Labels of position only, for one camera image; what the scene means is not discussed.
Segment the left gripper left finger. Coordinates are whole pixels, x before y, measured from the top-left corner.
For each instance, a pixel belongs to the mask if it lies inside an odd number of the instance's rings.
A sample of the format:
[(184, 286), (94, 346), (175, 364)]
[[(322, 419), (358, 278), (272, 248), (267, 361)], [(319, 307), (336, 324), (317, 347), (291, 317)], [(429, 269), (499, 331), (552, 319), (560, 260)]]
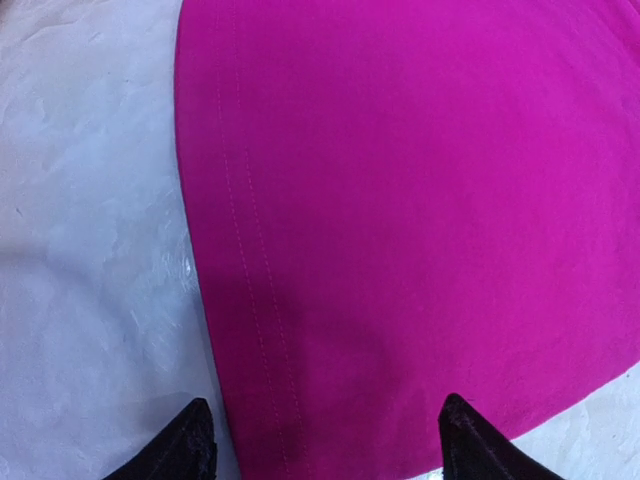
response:
[(213, 480), (217, 453), (210, 407), (204, 398), (195, 398), (104, 480)]

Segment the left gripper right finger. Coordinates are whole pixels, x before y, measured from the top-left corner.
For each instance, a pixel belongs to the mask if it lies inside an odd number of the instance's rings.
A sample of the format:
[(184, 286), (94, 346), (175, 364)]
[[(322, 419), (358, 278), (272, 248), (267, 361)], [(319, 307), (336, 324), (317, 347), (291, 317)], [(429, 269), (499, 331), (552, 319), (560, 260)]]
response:
[(543, 466), (516, 448), (458, 394), (438, 417), (444, 479), (542, 479)]

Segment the magenta t-shirt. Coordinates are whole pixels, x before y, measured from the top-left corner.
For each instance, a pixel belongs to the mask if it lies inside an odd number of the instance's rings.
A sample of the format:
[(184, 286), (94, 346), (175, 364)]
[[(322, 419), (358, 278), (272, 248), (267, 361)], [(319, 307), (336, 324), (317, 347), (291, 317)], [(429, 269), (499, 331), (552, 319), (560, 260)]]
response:
[(241, 475), (405, 479), (639, 359), (635, 1), (187, 1), (176, 144)]

